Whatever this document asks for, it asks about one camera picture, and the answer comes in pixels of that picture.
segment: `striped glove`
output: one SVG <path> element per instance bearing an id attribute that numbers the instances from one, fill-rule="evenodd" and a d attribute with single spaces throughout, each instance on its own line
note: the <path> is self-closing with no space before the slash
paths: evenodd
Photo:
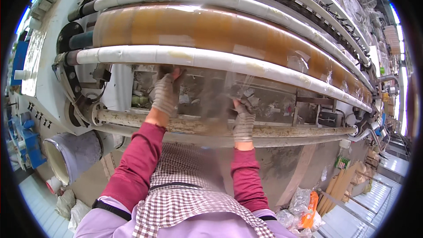
<path id="1" fill-rule="evenodd" d="M 179 87 L 184 79 L 186 70 L 175 80 L 170 73 L 163 78 L 158 79 L 154 84 L 154 101 L 153 108 L 166 113 L 168 116 L 172 114 L 179 101 Z"/>
<path id="2" fill-rule="evenodd" d="M 252 141 L 252 128 L 256 119 L 256 114 L 252 111 L 251 103 L 248 100 L 241 100 L 235 104 L 235 110 L 238 116 L 235 119 L 232 134 L 235 141 Z"/>

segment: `black strap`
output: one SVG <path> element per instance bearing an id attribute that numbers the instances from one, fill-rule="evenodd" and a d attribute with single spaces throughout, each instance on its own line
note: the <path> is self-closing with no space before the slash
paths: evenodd
<path id="1" fill-rule="evenodd" d="M 166 184 L 152 186 L 149 190 L 151 191 L 153 189 L 162 188 L 164 186 L 191 186 L 191 187 L 194 187 L 194 188 L 203 188 L 202 186 L 198 186 L 198 185 L 194 185 L 194 184 L 190 184 L 190 183 L 172 182 L 172 183 L 166 183 Z"/>
<path id="2" fill-rule="evenodd" d="M 277 219 L 273 216 L 262 216 L 262 217 L 259 217 L 259 218 L 264 220 L 264 221 L 277 221 Z"/>
<path id="3" fill-rule="evenodd" d="M 110 211 L 111 213 L 118 215 L 119 217 L 121 217 L 121 218 L 123 218 L 127 221 L 131 220 L 131 214 L 127 213 L 124 210 L 118 209 L 118 208 L 116 208 L 112 205 L 106 204 L 101 200 L 96 199 L 96 201 L 94 201 L 91 208 L 93 208 L 93 209 L 98 208 L 98 209 L 107 210 L 107 211 Z"/>

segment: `fluorescent light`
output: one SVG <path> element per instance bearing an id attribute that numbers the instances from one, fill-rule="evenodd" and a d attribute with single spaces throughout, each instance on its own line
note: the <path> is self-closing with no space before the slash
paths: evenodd
<path id="1" fill-rule="evenodd" d="M 29 10 L 30 10 L 29 8 L 26 9 L 26 11 L 24 12 L 24 14 L 22 15 L 22 19 L 19 22 L 18 27 L 16 28 L 15 33 L 18 34 L 18 37 L 19 37 L 19 34 L 21 33 L 21 31 L 23 30 L 24 23 L 25 23 L 25 21 L 26 21 L 26 19 L 28 17 L 28 14 L 29 14 Z"/>
<path id="2" fill-rule="evenodd" d="M 404 40 L 404 35 L 402 34 L 401 25 L 397 25 L 397 31 L 398 31 L 398 39 L 399 40 Z"/>
<path id="3" fill-rule="evenodd" d="M 389 5 L 391 5 L 391 9 L 392 9 L 392 14 L 394 14 L 394 20 L 396 24 L 399 24 L 399 18 L 398 18 L 398 14 L 395 11 L 394 5 L 392 3 L 390 3 Z"/>
<path id="4" fill-rule="evenodd" d="M 399 117 L 399 95 L 395 97 L 394 119 Z"/>
<path id="5" fill-rule="evenodd" d="M 402 126 L 401 126 L 401 134 L 405 136 L 405 130 L 407 128 L 407 87 L 408 87 L 408 78 L 407 78 L 407 68 L 401 67 L 403 85 L 404 85 L 404 114 L 402 117 Z"/>
<path id="6" fill-rule="evenodd" d="M 402 54 L 405 53 L 405 45 L 404 45 L 403 41 L 399 42 L 399 49 L 400 49 Z"/>

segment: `blue machine part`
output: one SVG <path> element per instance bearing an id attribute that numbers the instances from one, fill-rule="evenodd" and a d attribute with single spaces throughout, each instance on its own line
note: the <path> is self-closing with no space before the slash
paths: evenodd
<path id="1" fill-rule="evenodd" d="M 10 131 L 9 134 L 12 137 L 12 140 L 18 148 L 19 152 L 21 153 L 21 157 L 24 162 L 26 161 L 27 154 L 33 169 L 39 167 L 47 161 L 47 159 L 41 154 L 40 145 L 38 143 L 38 133 L 34 133 L 33 131 L 22 126 L 21 120 L 18 116 L 13 116 L 8 121 L 8 126 Z M 16 130 L 16 132 L 25 140 L 26 148 L 21 149 L 19 147 L 17 140 L 18 136 L 14 135 L 14 130 Z"/>
<path id="2" fill-rule="evenodd" d="M 384 127 L 385 125 L 386 114 L 382 113 L 382 119 L 380 121 L 380 127 Z M 380 136 L 380 128 L 375 131 L 376 135 Z"/>
<path id="3" fill-rule="evenodd" d="M 10 78 L 10 85 L 17 86 L 22 84 L 22 80 L 15 80 L 15 70 L 23 70 L 25 63 L 25 56 L 28 50 L 28 43 L 19 40 L 16 46 L 15 58 L 13 59 L 12 77 Z"/>

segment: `orange package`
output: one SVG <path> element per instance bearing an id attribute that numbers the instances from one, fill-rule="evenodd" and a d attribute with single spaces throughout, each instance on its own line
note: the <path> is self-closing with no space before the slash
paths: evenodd
<path id="1" fill-rule="evenodd" d="M 298 228 L 311 228 L 313 226 L 313 218 L 316 213 L 317 202 L 319 201 L 319 196 L 315 191 L 310 193 L 310 203 L 308 204 L 309 213 L 301 217 L 301 221 L 298 224 Z"/>

